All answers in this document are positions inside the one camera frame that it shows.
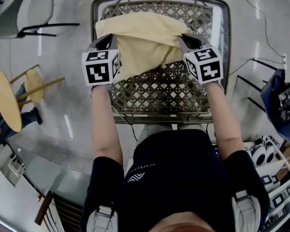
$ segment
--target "black and white marker cube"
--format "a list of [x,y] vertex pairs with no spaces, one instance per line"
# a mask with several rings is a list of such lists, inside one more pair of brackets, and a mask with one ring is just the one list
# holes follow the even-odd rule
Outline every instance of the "black and white marker cube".
[[188,72],[200,84],[223,79],[221,55],[216,47],[198,49],[184,54]]
[[119,72],[118,50],[84,52],[82,66],[87,86],[112,84]]

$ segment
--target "shoe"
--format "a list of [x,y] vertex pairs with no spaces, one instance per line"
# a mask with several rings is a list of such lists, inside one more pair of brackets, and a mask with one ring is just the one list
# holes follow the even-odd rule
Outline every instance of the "shoe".
[[38,122],[38,124],[41,125],[41,124],[42,124],[42,118],[41,118],[41,116],[40,116],[40,114],[39,114],[38,109],[37,109],[36,107],[34,107],[33,110],[34,110],[34,111],[36,112],[36,114],[37,114],[37,117],[38,117],[37,122]]

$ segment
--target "person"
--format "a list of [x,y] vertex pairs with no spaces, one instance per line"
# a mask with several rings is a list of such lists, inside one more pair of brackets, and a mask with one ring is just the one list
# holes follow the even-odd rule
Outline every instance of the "person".
[[[22,94],[26,93],[26,89],[24,84],[22,84],[19,88],[19,90],[16,92],[15,96],[19,97]],[[39,111],[36,107],[34,107],[30,112],[22,113],[21,114],[21,120],[22,120],[22,129],[27,126],[28,124],[37,121],[39,125],[42,124],[42,118],[39,114]],[[12,137],[17,132],[12,130],[7,123],[4,121],[1,113],[0,113],[0,144],[4,143],[6,139],[9,137]]]
[[204,86],[219,157],[200,127],[149,125],[125,177],[107,88],[94,87],[94,161],[80,220],[83,232],[251,232],[264,225],[269,197],[245,151],[240,125],[220,84]]

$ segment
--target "shoulder strap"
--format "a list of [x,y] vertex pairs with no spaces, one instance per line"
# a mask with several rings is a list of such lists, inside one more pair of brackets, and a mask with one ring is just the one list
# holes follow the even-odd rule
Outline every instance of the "shoulder strap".
[[246,192],[236,193],[236,200],[232,197],[232,208],[236,232],[257,232],[261,220],[261,208],[257,198]]
[[87,222],[87,232],[118,232],[118,215],[110,207],[100,205],[92,212]]

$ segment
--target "yellow cloth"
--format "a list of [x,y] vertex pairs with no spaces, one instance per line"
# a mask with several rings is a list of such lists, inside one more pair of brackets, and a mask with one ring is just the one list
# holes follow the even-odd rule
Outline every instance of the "yellow cloth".
[[115,16],[96,24],[97,36],[113,33],[118,39],[122,66],[114,82],[140,75],[161,64],[182,60],[177,36],[191,33],[183,22],[149,12]]

